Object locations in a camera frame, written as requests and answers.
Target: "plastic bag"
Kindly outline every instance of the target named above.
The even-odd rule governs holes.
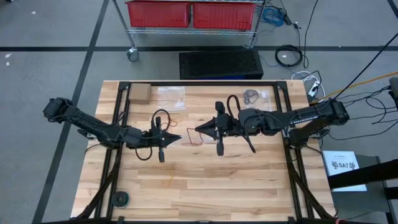
[[[268,90],[244,90],[243,99],[246,108],[272,111]]]
[[[157,89],[157,107],[167,111],[185,110],[185,87],[163,86]]]

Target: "wooden tabletop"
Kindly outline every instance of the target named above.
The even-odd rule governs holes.
[[[118,81],[105,81],[99,96],[96,118],[110,123],[113,117]],[[287,81],[293,110],[308,106],[301,81]],[[185,94],[158,95],[158,87],[152,87],[149,105],[130,104],[128,122],[141,130],[150,128],[153,112],[159,107],[171,109],[175,101],[185,99],[185,109],[169,111],[172,119],[168,132],[179,134],[182,139],[165,149],[165,163],[160,163],[157,149],[148,161],[140,161],[134,150],[124,148],[118,190],[130,196],[128,206],[115,208],[113,219],[125,216],[126,220],[213,220],[213,221],[286,221],[294,217],[281,133],[275,136],[251,137],[257,150],[253,154],[243,138],[224,138],[225,154],[218,157],[216,142],[187,128],[194,128],[216,116],[215,101],[226,105],[229,95],[238,96],[241,106],[243,91],[261,90],[269,94],[259,98],[263,106],[276,110],[275,97],[270,86],[185,86]],[[238,111],[231,102],[235,116]],[[159,114],[167,122],[164,114]],[[88,146],[98,142],[89,141]],[[315,140],[309,146],[319,149]],[[96,146],[90,149],[83,163],[80,181],[71,217],[78,215],[88,205],[98,190],[106,149]],[[149,155],[149,149],[140,149],[141,157]],[[334,215],[335,209],[328,186],[323,161],[319,153],[302,149],[303,162],[309,189],[317,200]],[[303,216],[306,217],[303,195],[299,189]],[[105,194],[103,214],[109,193]]]

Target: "small electronic part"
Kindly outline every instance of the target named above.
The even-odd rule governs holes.
[[[308,91],[308,94],[309,94],[310,96],[314,97],[315,94],[317,94],[318,87],[319,87],[320,84],[321,84],[321,83],[320,83],[319,81],[315,81],[315,83],[313,83],[313,85],[312,85],[310,91]]]

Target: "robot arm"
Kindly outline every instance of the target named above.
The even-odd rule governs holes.
[[[177,141],[181,136],[170,134],[161,130],[160,117],[150,122],[150,130],[142,132],[140,129],[130,126],[119,126],[107,124],[82,111],[72,102],[64,98],[50,99],[50,102],[43,110],[44,116],[50,122],[62,123],[70,122],[78,126],[78,132],[84,137],[93,134],[98,141],[110,149],[119,148],[124,142],[130,149],[140,149],[145,147],[159,147],[159,161],[164,162],[163,148]]]
[[[195,131],[209,135],[218,140],[217,154],[223,156],[223,138],[228,136],[242,136],[250,145],[252,152],[256,152],[251,145],[249,136],[262,133],[273,136],[279,131],[287,134],[288,127],[293,124],[311,121],[303,128],[289,131],[291,145],[306,144],[308,137],[325,126],[342,125],[349,120],[343,104],[336,100],[318,103],[314,106],[288,112],[261,111],[254,108],[239,110],[238,119],[225,113],[224,104],[216,102],[217,117],[198,126]]]

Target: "blue cable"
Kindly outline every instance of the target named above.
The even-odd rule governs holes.
[[[284,25],[284,19],[284,13],[280,9],[266,7],[262,11],[261,22],[266,22],[276,27],[281,27]]]

